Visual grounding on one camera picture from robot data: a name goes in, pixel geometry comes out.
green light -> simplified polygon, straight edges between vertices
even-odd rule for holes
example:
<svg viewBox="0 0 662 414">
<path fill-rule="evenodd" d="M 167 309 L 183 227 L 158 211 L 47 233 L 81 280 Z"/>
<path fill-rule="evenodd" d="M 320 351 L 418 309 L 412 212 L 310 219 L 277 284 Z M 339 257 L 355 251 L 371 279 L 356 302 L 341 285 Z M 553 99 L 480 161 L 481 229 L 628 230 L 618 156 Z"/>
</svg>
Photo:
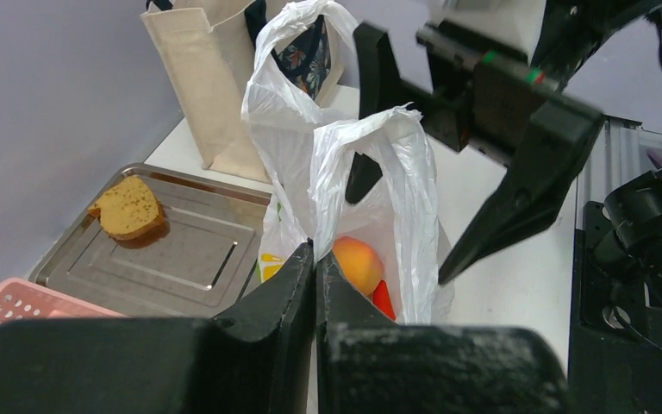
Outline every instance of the green light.
<svg viewBox="0 0 662 414">
<path fill-rule="evenodd" d="M 483 63 L 490 63 L 493 59 L 496 58 L 496 52 L 493 50 L 490 50 L 486 52 L 483 58 L 481 58 L 481 62 Z"/>
</svg>

table surface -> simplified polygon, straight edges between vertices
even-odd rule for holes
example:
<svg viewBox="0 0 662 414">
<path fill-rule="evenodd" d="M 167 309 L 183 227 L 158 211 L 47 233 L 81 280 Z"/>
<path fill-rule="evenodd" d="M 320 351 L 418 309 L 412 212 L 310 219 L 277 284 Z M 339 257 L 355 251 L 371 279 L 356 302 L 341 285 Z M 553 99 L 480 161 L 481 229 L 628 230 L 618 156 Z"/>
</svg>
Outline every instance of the table surface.
<svg viewBox="0 0 662 414">
<path fill-rule="evenodd" d="M 359 91 L 340 87 L 331 106 L 356 116 Z M 438 215 L 448 239 L 454 244 L 485 199 L 497 188 L 505 169 L 476 150 L 467 148 L 456 154 L 435 140 L 431 142 L 438 169 Z M 146 163 L 272 192 L 272 186 L 266 183 L 203 170 L 186 120 L 166 137 Z M 447 319 L 449 323 L 531 329 L 545 338 L 566 370 L 575 188 L 573 185 L 570 189 L 557 221 L 548 231 L 479 261 L 454 280 L 455 299 Z"/>
</svg>

orange fruit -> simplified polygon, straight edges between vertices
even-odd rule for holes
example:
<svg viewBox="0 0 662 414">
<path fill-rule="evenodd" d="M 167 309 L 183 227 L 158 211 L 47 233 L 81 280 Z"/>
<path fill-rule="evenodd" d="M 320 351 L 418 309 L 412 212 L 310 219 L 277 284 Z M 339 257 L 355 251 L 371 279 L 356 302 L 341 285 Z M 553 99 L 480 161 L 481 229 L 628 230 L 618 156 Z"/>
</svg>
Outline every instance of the orange fruit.
<svg viewBox="0 0 662 414">
<path fill-rule="evenodd" d="M 347 280 L 364 296 L 374 293 L 384 275 L 384 265 L 377 252 L 353 237 L 339 238 L 333 251 Z"/>
</svg>

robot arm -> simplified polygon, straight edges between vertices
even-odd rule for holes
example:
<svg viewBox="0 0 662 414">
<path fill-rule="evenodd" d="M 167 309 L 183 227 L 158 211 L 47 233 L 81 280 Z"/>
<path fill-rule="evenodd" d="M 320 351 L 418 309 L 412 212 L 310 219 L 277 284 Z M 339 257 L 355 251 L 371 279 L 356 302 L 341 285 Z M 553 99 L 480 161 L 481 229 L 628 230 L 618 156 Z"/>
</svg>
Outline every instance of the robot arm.
<svg viewBox="0 0 662 414">
<path fill-rule="evenodd" d="M 561 91 L 615 31 L 649 13 L 657 19 L 662 11 L 662 1 L 550 0 L 539 40 L 527 48 L 525 41 L 512 46 L 456 22 L 450 9 L 468 3 L 444 2 L 443 19 L 417 32 L 428 53 L 432 93 L 400 78 L 383 30 L 362 23 L 354 33 L 359 117 L 412 102 L 433 138 L 455 151 L 472 145 L 508 168 L 440 268 L 441 284 L 554 223 L 605 120 L 601 111 Z M 475 3 L 493 7 L 483 13 L 502 18 L 495 7 L 503 1 Z M 357 203 L 380 177 L 373 160 L 357 155 L 347 201 Z"/>
</svg>

metal tray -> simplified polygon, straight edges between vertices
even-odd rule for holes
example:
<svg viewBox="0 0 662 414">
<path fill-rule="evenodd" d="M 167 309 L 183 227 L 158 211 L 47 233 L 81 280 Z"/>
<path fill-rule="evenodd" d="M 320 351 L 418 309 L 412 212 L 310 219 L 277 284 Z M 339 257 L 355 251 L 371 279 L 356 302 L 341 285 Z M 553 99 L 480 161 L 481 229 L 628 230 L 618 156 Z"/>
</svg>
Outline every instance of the metal tray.
<svg viewBox="0 0 662 414">
<path fill-rule="evenodd" d="M 129 316 L 212 317 L 259 285 L 269 194 L 134 164 L 97 196 L 130 175 L 154 192 L 167 227 L 142 246 L 118 244 L 85 211 L 29 280 Z"/>
</svg>

